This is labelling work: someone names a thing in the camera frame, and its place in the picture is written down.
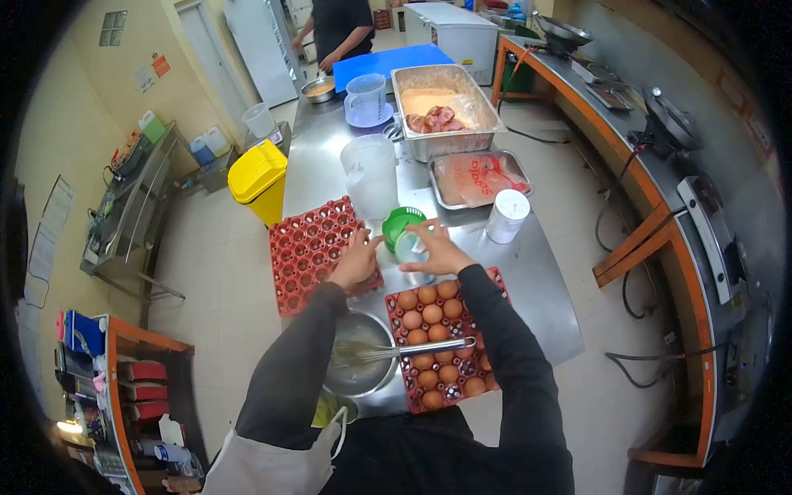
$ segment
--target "orange metal frame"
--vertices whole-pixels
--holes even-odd
[[[113,316],[109,317],[110,324],[108,325],[108,346],[105,350],[107,356],[107,367],[109,370],[108,376],[108,393],[110,408],[112,409],[113,424],[116,427],[116,437],[118,438],[118,447],[121,452],[121,457],[124,459],[129,469],[129,476],[132,485],[138,493],[145,493],[143,484],[140,482],[138,471],[135,469],[135,463],[132,460],[132,453],[129,450],[129,442],[127,441],[127,430],[124,427],[124,420],[122,419],[121,400],[118,391],[118,345],[119,337],[128,339],[130,341],[147,342],[148,344],[157,346],[162,349],[170,349],[172,351],[186,351],[190,354],[195,354],[195,347],[187,345],[184,342],[175,341],[149,332],[129,323],[124,322]]]
[[[632,149],[624,143],[622,137],[618,135],[605,119],[602,118],[571,86],[566,84],[566,82],[553,73],[552,70],[548,69],[547,66],[532,54],[525,54],[525,51],[526,48],[507,40],[503,36],[500,38],[495,69],[495,81],[493,82],[492,104],[497,107],[497,103],[502,97],[544,97],[540,95],[502,93],[500,91],[501,83],[503,82],[507,52],[514,53],[520,57],[523,63],[526,63],[533,68],[537,74],[545,78],[556,91],[566,97],[577,110],[582,112],[585,118],[591,121],[597,131],[608,141],[619,157],[626,161],[630,157]],[[695,263],[691,258],[690,252],[687,250],[687,245],[682,237],[679,226],[676,222],[669,222],[672,213],[663,200],[660,191],[657,190],[651,177],[649,177],[638,160],[632,161],[628,171],[652,205],[653,211],[619,247],[614,249],[612,253],[606,256],[605,259],[593,268],[592,271],[594,272],[597,285],[599,287],[604,287],[609,282],[624,275],[627,270],[635,267],[647,257],[656,253],[661,247],[670,244],[673,252],[679,258],[685,284],[687,285],[687,291],[693,302],[699,348],[710,348],[714,344],[712,336],[710,335],[709,317],[706,312],[706,300],[704,299],[698,274],[695,271]],[[701,356],[701,361],[704,380],[703,412],[701,431],[699,433],[699,444],[695,455],[653,451],[652,447],[657,445],[657,442],[664,435],[664,431],[666,431],[661,430],[654,438],[647,442],[644,447],[630,449],[627,455],[631,459],[669,466],[704,466],[707,447],[710,442],[710,430],[714,414],[715,370],[714,358],[711,354]]]

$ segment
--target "man in black shirt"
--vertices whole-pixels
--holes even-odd
[[[574,493],[553,368],[533,333],[439,220],[407,229],[421,236],[429,259],[399,268],[456,275],[481,329],[503,390],[499,446],[476,442],[461,409],[451,406],[355,421],[331,468],[340,427],[332,422],[319,430],[310,424],[336,320],[348,311],[345,291],[374,271],[375,248],[383,240],[366,244],[368,230],[359,230],[332,275],[261,358],[236,428],[207,474],[204,495]]]
[[[374,20],[366,0],[315,0],[303,30],[291,42],[295,50],[314,31],[319,68],[333,73],[333,64],[371,51]]]

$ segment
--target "window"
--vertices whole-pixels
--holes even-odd
[[[121,45],[121,33],[124,31],[124,23],[127,21],[127,11],[108,12],[105,14],[105,22],[101,25],[99,33],[100,47],[118,47]]]

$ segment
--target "hand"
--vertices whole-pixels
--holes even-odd
[[[295,39],[291,41],[291,49],[292,50],[302,50],[303,49],[303,37],[297,36]]]
[[[338,51],[332,51],[330,55],[327,55],[322,63],[319,64],[319,68],[325,72],[330,72],[333,69],[333,64],[341,60],[341,53]]]
[[[408,225],[405,230],[418,234],[429,251],[429,259],[419,263],[404,263],[398,269],[403,272],[423,272],[432,275],[458,275],[463,268],[475,265],[472,258],[463,253],[448,237],[448,229],[440,219],[426,220],[421,225]]]
[[[338,266],[327,278],[341,286],[345,291],[353,284],[366,280],[372,273],[377,263],[377,246],[385,240],[384,235],[373,238],[366,243],[366,236],[371,233],[369,229],[358,230],[349,239],[349,245],[341,255]]]

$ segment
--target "black sleeve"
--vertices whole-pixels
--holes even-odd
[[[336,320],[347,311],[346,294],[339,286],[317,287],[308,306],[253,371],[237,434],[292,450],[310,448],[316,437],[310,423],[333,349]]]
[[[346,0],[349,2],[349,23],[359,28],[361,26],[373,26],[374,18],[367,0]]]
[[[459,282],[465,304],[482,332],[495,380],[503,390],[501,447],[543,444],[566,448],[553,368],[536,337],[481,265],[459,272]]]

